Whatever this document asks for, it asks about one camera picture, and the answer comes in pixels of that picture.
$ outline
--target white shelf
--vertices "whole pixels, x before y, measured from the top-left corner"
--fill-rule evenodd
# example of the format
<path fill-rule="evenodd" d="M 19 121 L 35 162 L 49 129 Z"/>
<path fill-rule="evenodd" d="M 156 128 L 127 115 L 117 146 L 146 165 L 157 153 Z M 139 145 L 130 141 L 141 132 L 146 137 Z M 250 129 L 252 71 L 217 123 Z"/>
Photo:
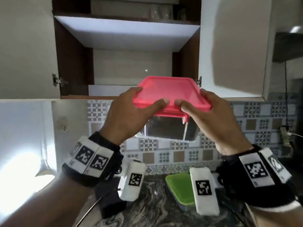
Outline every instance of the white shelf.
<path fill-rule="evenodd" d="M 172 20 L 169 23 L 146 22 L 91 15 L 55 18 L 85 47 L 108 50 L 178 52 L 200 27 L 193 22 Z"/>

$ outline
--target left hand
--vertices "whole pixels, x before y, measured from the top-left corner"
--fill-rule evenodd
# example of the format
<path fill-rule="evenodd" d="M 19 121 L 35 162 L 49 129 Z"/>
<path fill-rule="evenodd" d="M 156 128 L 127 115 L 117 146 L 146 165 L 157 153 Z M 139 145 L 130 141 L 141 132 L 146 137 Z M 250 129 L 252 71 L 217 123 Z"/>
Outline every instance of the left hand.
<path fill-rule="evenodd" d="M 142 87 L 132 87 L 112 102 L 100 135 L 116 145 L 137 134 L 147 121 L 158 111 L 163 110 L 169 99 L 159 99 L 151 106 L 137 108 L 132 99 L 142 91 Z"/>

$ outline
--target pink lid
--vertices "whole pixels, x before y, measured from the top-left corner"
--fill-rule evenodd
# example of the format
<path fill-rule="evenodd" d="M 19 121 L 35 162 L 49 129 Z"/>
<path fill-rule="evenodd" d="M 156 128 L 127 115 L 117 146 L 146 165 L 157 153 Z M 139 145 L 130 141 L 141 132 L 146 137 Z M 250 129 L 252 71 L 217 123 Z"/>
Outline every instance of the pink lid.
<path fill-rule="evenodd" d="M 199 87 L 191 78 L 148 76 L 138 86 L 143 87 L 133 99 L 138 108 L 148 107 L 162 98 L 170 100 L 169 105 L 157 116 L 185 117 L 188 122 L 189 115 L 174 105 L 176 99 L 184 99 L 201 111 L 211 109 L 210 103 L 200 95 Z"/>

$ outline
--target marble countertop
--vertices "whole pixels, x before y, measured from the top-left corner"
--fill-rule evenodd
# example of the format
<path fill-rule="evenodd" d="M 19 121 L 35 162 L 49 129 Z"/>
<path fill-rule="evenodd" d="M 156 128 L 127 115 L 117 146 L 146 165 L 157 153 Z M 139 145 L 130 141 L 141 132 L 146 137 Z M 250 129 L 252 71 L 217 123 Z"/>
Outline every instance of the marble countertop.
<path fill-rule="evenodd" d="M 247 226 L 254 226 L 249 211 L 245 204 L 239 201 L 231 201 L 224 189 L 216 189 L 216 194 L 220 206 L 220 215 L 216 217 L 200 216 L 195 210 L 183 212 L 177 205 L 170 193 L 166 182 L 166 175 L 149 175 L 144 177 L 144 182 L 139 198 L 131 203 L 123 212 L 108 219 L 102 219 L 100 211 L 95 208 L 86 217 L 81 226 L 86 227 L 234 227 L 244 226 L 236 216 L 230 211 L 233 210 Z M 116 183 L 111 186 L 105 185 L 107 190 L 113 189 Z M 91 196 L 82 209 L 79 218 L 96 201 L 96 197 Z"/>

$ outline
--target fingernail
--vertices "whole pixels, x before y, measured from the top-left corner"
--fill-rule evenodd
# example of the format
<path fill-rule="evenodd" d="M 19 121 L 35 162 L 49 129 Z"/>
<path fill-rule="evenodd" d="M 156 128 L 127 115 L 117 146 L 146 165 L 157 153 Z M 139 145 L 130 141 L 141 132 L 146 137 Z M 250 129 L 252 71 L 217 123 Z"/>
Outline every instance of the fingernail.
<path fill-rule="evenodd" d="M 169 98 L 163 98 L 164 102 L 166 103 L 166 105 L 169 104 Z"/>
<path fill-rule="evenodd" d="M 180 105 L 182 101 L 180 99 L 175 100 L 175 104 Z"/>

